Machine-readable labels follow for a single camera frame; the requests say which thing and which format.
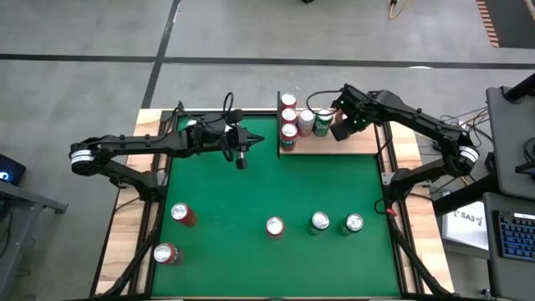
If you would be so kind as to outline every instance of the black metal frame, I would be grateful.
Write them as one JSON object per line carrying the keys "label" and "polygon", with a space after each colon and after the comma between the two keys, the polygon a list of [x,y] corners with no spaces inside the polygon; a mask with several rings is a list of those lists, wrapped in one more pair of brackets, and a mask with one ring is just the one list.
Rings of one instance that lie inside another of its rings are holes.
{"label": "black metal frame", "polygon": [[[218,110],[191,110],[191,111],[188,111],[188,113],[190,115],[196,116],[196,115],[204,115],[206,113],[214,113],[214,112],[217,112],[217,111]],[[274,117],[276,117],[278,119],[278,121],[280,121],[280,107],[279,106],[276,109],[245,110],[243,112],[243,114],[245,116],[270,116],[270,117],[274,116]],[[163,130],[166,127],[166,120],[169,119],[170,115],[171,115],[171,111],[170,110],[163,110],[161,112],[159,134],[163,133]],[[386,149],[388,151],[388,156],[389,156],[389,160],[390,160],[390,164],[391,164],[391,169],[392,169],[392,171],[396,171],[398,169],[398,166],[397,166],[397,160],[396,160],[396,157],[395,157],[395,150],[394,150],[394,144],[393,144],[393,140],[392,140],[391,128],[390,128],[390,125],[388,123],[383,125],[383,127],[384,127],[384,133],[385,133]],[[278,132],[277,135],[279,136],[280,125],[278,125],[278,127],[277,127],[277,132]],[[383,146],[384,145],[380,144],[379,128],[378,127],[375,127],[375,137],[376,137],[378,150],[383,150]],[[279,145],[279,143],[277,143],[277,154],[278,154],[278,156],[280,154],[279,151],[280,151],[280,145]],[[385,163],[383,162],[383,156],[381,154],[381,151],[379,151],[375,156],[376,156],[377,164],[378,164],[378,167],[379,167],[380,171],[381,172],[385,171]],[[172,168],[172,160],[169,160],[169,159],[170,158],[167,159],[166,168],[165,168],[166,172],[168,172],[168,173],[171,171],[171,168]],[[152,162],[152,170],[153,171],[157,170],[157,166],[158,166],[159,162],[160,162],[160,156],[155,156],[154,159],[153,159],[153,162]],[[165,185],[165,187],[164,187],[165,194],[167,193],[167,190],[168,190],[168,185]],[[163,204],[160,204],[158,206],[158,212],[156,213],[156,218],[155,218],[156,223],[155,223],[155,227],[153,228],[153,230],[155,230],[155,237],[153,237],[154,238],[154,242],[152,242],[151,248],[150,248],[150,252],[151,253],[154,250],[154,247],[160,241],[161,223],[163,221],[162,217],[163,217],[163,214],[164,214],[164,208],[165,208],[165,206]],[[138,236],[138,243],[137,243],[137,246],[136,246],[136,251],[140,250],[142,244],[144,242],[146,242],[146,240],[148,239],[145,235],[146,235],[146,229],[148,227],[150,210],[151,210],[151,204],[149,204],[149,205],[145,204],[145,206],[143,208],[143,213],[142,213],[142,216],[141,216],[140,234]],[[400,217],[401,217],[401,221],[403,223],[403,231],[404,231],[405,238],[406,238],[407,242],[411,245],[411,247],[414,249],[414,240],[413,240],[413,237],[412,237],[412,231],[411,231],[411,227],[410,227],[409,216],[408,216],[406,204],[404,204],[403,202],[400,203],[399,214],[400,214]],[[107,239],[109,237],[109,234],[110,234],[110,229],[111,229],[112,222],[113,222],[113,216],[110,219],[109,231],[108,231],[108,233],[106,235],[106,241],[107,241]],[[427,296],[427,295],[423,294],[424,290],[423,290],[423,284],[422,284],[422,281],[421,281],[421,277],[418,275],[417,271],[414,268],[412,268],[413,269],[412,274],[413,274],[413,280],[414,280],[414,283],[415,283],[416,294],[408,293],[407,282],[406,282],[405,273],[404,273],[404,269],[403,269],[403,263],[402,263],[402,260],[401,260],[400,249],[399,249],[397,243],[394,241],[393,233],[392,233],[392,229],[391,229],[391,225],[390,224],[389,224],[389,234],[390,234],[390,240],[392,241],[392,251],[393,251],[393,256],[394,256],[396,272],[397,272],[397,276],[398,276],[398,286],[399,286],[399,289],[400,289],[401,297],[402,298],[404,298],[404,297],[414,298],[415,296],[418,296],[418,297],[422,297],[423,299],[429,299],[429,300],[442,299],[442,298],[435,298],[435,296]],[[98,283],[98,280],[99,280],[100,269],[102,267],[104,254],[105,254],[105,245],[103,247],[103,251],[102,251],[101,256],[100,256],[100,261],[99,261],[99,266],[97,268],[97,273],[95,274],[93,288],[91,290],[91,295],[92,296],[95,293],[96,284]],[[146,255],[146,253],[136,254],[136,257],[143,258],[145,255]],[[136,292],[136,290],[137,290],[137,282],[138,282],[137,280],[139,278],[139,265],[138,265],[137,267],[135,267],[134,274],[132,276],[132,279],[130,280],[129,290],[128,290],[126,295],[120,295],[120,296],[119,295],[115,295],[115,296],[97,295],[97,296],[94,296],[94,298],[98,299],[98,300],[106,300],[106,299],[113,299],[113,300],[150,299],[150,292],[152,291],[154,273],[155,273],[155,264],[154,264],[154,261],[150,260],[143,293],[137,293]],[[456,298],[456,299],[458,299],[460,301],[462,301],[462,300],[470,300],[469,298]]]}

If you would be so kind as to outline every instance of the green table surface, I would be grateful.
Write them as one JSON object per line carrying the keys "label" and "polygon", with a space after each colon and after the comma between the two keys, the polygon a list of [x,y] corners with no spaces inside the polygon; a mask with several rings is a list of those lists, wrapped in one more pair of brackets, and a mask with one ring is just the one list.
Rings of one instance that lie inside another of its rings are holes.
{"label": "green table surface", "polygon": [[[178,266],[157,265],[152,295],[398,297],[386,218],[374,212],[381,198],[376,158],[277,158],[274,117],[246,117],[242,126],[266,138],[247,153],[246,170],[221,152],[173,160],[160,241],[180,247],[184,259]],[[195,227],[173,221],[177,202],[197,214]],[[331,225],[312,236],[306,227],[318,211]],[[353,212],[364,227],[343,237],[336,226]],[[273,216],[286,224],[277,240],[265,232]]]}

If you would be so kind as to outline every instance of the concrete floor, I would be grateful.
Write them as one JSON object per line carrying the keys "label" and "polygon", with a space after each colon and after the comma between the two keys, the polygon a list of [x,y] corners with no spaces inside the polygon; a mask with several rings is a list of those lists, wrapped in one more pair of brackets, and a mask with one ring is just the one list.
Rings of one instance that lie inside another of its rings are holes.
{"label": "concrete floor", "polygon": [[[0,0],[0,54],[156,56],[172,0]],[[411,0],[395,21],[388,1],[182,0],[166,56],[532,63],[535,51],[493,48],[475,0]],[[116,196],[104,177],[70,171],[70,143],[131,134],[153,64],[0,61],[0,153],[28,166],[23,186],[69,203],[43,214],[13,300],[89,294]],[[485,88],[526,70],[164,64],[152,108],[274,107],[277,90],[299,98],[351,83],[390,89],[430,115],[482,107]],[[331,99],[318,98],[317,105]],[[488,124],[481,128],[490,133]],[[419,140],[424,146],[426,140]],[[484,141],[481,153],[492,146]],[[429,148],[422,152],[431,153]],[[424,156],[428,161],[434,156]],[[484,174],[478,166],[474,176]],[[448,253],[456,291],[488,286],[486,263]]]}

